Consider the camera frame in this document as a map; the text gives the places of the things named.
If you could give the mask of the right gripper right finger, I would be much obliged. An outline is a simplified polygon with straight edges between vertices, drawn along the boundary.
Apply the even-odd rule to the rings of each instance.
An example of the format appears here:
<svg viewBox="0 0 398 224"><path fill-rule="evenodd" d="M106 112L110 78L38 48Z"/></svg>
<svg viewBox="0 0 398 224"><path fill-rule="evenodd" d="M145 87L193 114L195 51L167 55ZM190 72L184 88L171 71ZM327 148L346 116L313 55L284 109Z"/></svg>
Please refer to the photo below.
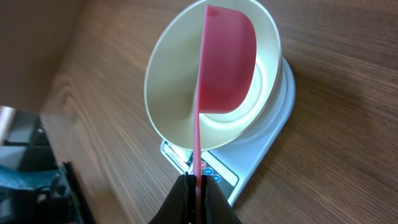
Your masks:
<svg viewBox="0 0 398 224"><path fill-rule="evenodd" d="M203 175L201 181L201 222L204 224L242 224L213 176Z"/></svg>

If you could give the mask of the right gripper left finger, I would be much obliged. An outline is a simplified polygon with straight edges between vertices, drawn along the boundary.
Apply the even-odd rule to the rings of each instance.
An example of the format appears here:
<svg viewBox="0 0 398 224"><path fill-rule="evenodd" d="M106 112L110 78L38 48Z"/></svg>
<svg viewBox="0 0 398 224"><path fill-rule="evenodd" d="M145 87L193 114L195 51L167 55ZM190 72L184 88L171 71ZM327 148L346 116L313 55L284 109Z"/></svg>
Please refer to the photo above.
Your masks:
<svg viewBox="0 0 398 224"><path fill-rule="evenodd" d="M195 223L194 175L180 175L149 224Z"/></svg>

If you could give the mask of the pink plastic measuring scoop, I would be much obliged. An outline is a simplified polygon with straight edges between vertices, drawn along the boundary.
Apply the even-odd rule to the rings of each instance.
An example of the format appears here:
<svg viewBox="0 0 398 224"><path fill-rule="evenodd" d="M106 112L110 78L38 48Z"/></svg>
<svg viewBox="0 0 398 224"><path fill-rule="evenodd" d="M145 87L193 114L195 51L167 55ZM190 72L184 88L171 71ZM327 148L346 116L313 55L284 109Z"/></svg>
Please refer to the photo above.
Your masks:
<svg viewBox="0 0 398 224"><path fill-rule="evenodd" d="M193 122L195 223L201 223L202 218L199 115L230 113L242 104L251 86L256 50L254 26L245 14L206 6Z"/></svg>

